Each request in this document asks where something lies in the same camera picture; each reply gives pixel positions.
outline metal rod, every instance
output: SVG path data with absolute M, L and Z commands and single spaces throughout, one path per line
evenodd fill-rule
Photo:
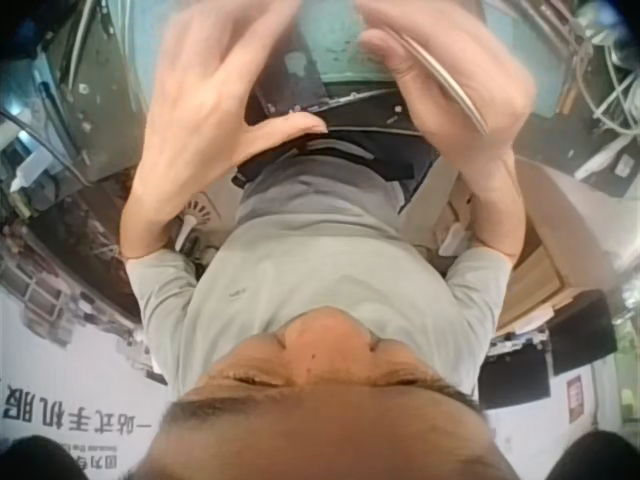
M 477 129 L 483 135 L 489 133 L 487 123 L 482 118 L 482 115 L 473 104 L 471 99 L 464 92 L 462 87 L 455 81 L 455 79 L 449 75 L 438 61 L 433 58 L 422 46 L 407 35 L 396 33 L 395 31 L 387 28 L 387 31 L 397 39 L 413 56 L 424 66 L 435 78 L 440 85 L 453 97 L 454 100 L 460 105 L 462 110 L 467 114 L 469 119 L 477 127 Z

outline wooden panel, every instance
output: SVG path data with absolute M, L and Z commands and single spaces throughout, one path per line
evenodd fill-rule
M 498 323 L 503 329 L 523 315 L 547 303 L 561 292 L 563 285 L 544 247 L 538 248 L 511 275 L 507 296 Z

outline white cable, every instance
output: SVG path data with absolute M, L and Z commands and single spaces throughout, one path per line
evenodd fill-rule
M 613 101 L 618 98 L 618 93 L 624 93 L 624 91 L 627 89 L 627 87 L 629 87 L 629 85 L 633 84 L 633 81 L 636 80 L 636 73 L 632 72 L 630 73 L 627 78 L 624 79 L 624 81 L 620 84 L 620 87 L 618 90 L 615 90 L 614 92 L 611 92 L 611 95 L 609 95 L 607 97 L 607 99 L 602 102 L 602 105 L 600 105 L 598 107 L 598 113 L 604 113 L 604 111 L 609 108 L 609 105 L 611 105 L 613 103 Z M 629 93 L 629 97 L 631 97 L 633 89 L 630 89 L 630 93 Z M 593 114 L 593 118 L 598 118 L 598 113 Z M 633 114 L 633 112 L 631 112 L 631 114 L 634 117 L 638 117 L 638 115 Z
M 620 100 L 620 104 L 622 105 L 622 111 L 624 112 L 624 116 L 632 128 L 637 128 L 638 124 L 633 120 L 633 118 L 631 117 L 631 114 L 629 113 L 629 109 L 627 108 L 627 100 L 624 98 L 624 96 L 622 95 L 622 92 L 620 91 L 620 82 L 618 82 L 618 76 L 616 75 L 616 70 L 613 66 L 613 59 L 611 57 L 611 47 L 604 47 L 604 56 L 607 62 L 607 70 L 609 70 L 609 76 L 611 77 L 611 82 L 613 82 L 616 95 L 618 96 L 618 100 Z
M 585 69 L 584 57 L 586 56 L 586 53 L 590 46 L 591 44 L 587 40 L 585 40 L 582 43 L 582 46 L 580 47 L 580 51 L 576 55 L 576 62 L 575 62 L 576 63 L 576 80 L 578 80 L 578 86 L 580 87 L 580 91 L 582 92 L 582 95 L 584 96 L 585 101 L 587 102 L 587 104 L 589 105 L 593 113 L 596 115 L 596 117 L 598 117 L 598 119 L 602 123 L 604 123 L 607 127 L 611 128 L 612 130 L 615 130 L 621 135 L 640 135 L 640 127 L 637 127 L 634 129 L 624 128 L 616 124 L 615 122 L 611 121 L 609 118 L 605 117 L 602 113 L 599 112 L 598 107 L 596 106 L 595 102 L 591 98 L 591 95 L 589 94 L 589 91 L 587 90 L 584 84 L 584 77 L 582 75 L 582 72 Z

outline white wall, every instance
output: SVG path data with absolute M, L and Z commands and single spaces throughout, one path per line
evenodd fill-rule
M 567 382 L 580 376 L 584 414 L 569 423 Z M 591 367 L 551 380 L 551 398 L 489 412 L 496 443 L 522 480 L 543 480 L 565 449 L 592 429 L 596 410 Z
M 0 416 L 16 412 L 15 408 L 7 408 L 9 386 L 35 395 L 30 422 L 24 409 L 20 420 L 0 418 L 0 439 L 6 445 L 24 436 L 44 435 L 69 445 L 74 457 L 83 457 L 90 479 L 118 478 L 145 454 L 169 402 L 168 389 L 132 369 L 125 358 L 116 353 L 115 337 L 91 326 L 77 327 L 73 342 L 63 350 L 27 330 L 20 320 L 21 308 L 22 305 L 0 287 Z M 62 402 L 64 415 L 60 429 L 43 425 L 41 398 L 49 401 L 50 408 L 52 402 Z M 78 413 L 80 407 L 84 407 L 83 413 L 90 417 L 88 432 L 70 431 L 71 415 Z M 111 417 L 113 432 L 95 431 L 100 427 L 97 410 L 114 414 Z M 133 425 L 133 431 L 125 429 L 121 435 L 119 420 L 123 424 L 127 420 Z M 89 451 L 89 447 L 102 447 L 103 451 Z M 106 469 L 106 456 L 110 456 L 109 466 L 113 467 L 114 455 L 117 466 Z

